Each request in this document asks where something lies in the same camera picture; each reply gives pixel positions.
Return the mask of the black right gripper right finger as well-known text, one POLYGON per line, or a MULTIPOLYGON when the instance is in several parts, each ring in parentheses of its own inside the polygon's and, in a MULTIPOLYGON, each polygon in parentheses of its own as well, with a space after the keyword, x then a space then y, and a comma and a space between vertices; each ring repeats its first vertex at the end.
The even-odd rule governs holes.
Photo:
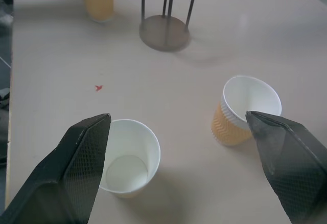
POLYGON ((326 223, 326 147, 302 124, 247 111, 264 174, 292 223, 326 223))

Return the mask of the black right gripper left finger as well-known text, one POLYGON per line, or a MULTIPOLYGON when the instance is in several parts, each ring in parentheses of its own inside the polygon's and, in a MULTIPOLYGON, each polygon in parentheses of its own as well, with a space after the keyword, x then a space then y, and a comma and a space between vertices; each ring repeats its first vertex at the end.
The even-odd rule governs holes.
POLYGON ((88 223, 102 178, 110 114, 71 126, 31 172, 1 223, 88 223))

